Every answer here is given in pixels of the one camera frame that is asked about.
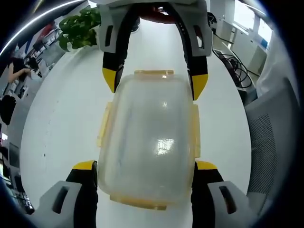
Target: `green leaves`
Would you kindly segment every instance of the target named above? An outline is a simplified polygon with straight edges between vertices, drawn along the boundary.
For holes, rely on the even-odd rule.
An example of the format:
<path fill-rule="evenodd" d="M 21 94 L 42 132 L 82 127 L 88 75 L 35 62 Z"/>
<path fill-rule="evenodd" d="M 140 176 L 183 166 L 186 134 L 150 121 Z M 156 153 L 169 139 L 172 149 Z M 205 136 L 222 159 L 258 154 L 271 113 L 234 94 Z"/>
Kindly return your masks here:
<path fill-rule="evenodd" d="M 87 7 L 80 11 L 80 16 L 75 15 L 62 20 L 59 27 L 62 34 L 59 36 L 60 47 L 68 51 L 67 44 L 70 42 L 73 49 L 83 46 L 97 45 L 94 27 L 101 24 L 101 16 L 98 8 Z"/>
<path fill-rule="evenodd" d="M 65 38 L 63 36 L 63 34 L 61 33 L 58 37 L 59 40 L 59 46 L 64 50 L 64 51 L 68 51 L 67 49 L 67 43 L 69 42 L 67 38 Z"/>

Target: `desk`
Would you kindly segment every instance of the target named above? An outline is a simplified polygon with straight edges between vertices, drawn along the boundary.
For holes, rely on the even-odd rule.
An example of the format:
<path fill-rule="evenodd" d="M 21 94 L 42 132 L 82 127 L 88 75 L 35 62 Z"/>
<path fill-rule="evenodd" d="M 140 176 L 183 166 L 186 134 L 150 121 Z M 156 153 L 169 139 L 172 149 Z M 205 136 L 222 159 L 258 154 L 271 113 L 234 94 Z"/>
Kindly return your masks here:
<path fill-rule="evenodd" d="M 91 47 L 66 53 L 44 80 L 25 123 L 21 143 L 21 176 L 35 208 L 40 196 L 72 167 L 98 160 L 96 138 L 110 92 L 102 76 L 103 53 Z M 173 69 L 188 78 L 181 38 L 175 25 L 142 20 L 131 34 L 123 75 L 137 69 Z M 208 57 L 209 80 L 197 103 L 201 158 L 217 165 L 225 180 L 247 192 L 251 145 L 237 89 L 216 56 Z M 190 199 L 166 211 L 118 204 L 98 189 L 97 227 L 191 227 Z"/>

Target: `person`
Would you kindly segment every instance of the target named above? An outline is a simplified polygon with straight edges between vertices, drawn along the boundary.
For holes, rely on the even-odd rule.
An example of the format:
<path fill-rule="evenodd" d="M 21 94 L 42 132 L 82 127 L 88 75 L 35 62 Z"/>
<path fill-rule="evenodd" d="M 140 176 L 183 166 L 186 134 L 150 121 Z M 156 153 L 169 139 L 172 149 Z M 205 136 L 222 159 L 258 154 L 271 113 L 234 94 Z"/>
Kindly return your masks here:
<path fill-rule="evenodd" d="M 174 17 L 165 13 L 161 8 L 141 5 L 137 8 L 140 18 L 162 24 L 174 24 Z"/>
<path fill-rule="evenodd" d="M 39 72 L 39 65 L 34 57 L 27 58 L 26 64 L 34 71 L 34 73 L 36 73 L 39 77 L 42 77 L 41 72 Z"/>
<path fill-rule="evenodd" d="M 10 124 L 15 106 L 16 99 L 13 96 L 5 95 L 0 98 L 0 117 L 7 126 Z"/>
<path fill-rule="evenodd" d="M 31 76 L 31 71 L 23 63 L 23 59 L 17 56 L 17 51 L 19 50 L 16 46 L 15 50 L 12 51 L 10 57 L 10 64 L 8 65 L 9 77 L 8 82 L 13 83 L 16 79 L 24 82 L 26 77 Z"/>

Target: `container lid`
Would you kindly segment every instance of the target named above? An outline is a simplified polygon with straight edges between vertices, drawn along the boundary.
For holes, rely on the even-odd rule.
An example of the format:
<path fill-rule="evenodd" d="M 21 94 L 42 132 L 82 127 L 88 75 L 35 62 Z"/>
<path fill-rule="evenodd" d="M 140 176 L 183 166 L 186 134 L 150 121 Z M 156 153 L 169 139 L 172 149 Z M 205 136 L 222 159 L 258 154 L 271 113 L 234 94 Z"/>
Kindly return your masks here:
<path fill-rule="evenodd" d="M 100 188 L 128 204 L 168 205 L 185 198 L 194 170 L 192 113 L 191 88 L 181 76 L 124 77 L 105 126 Z"/>

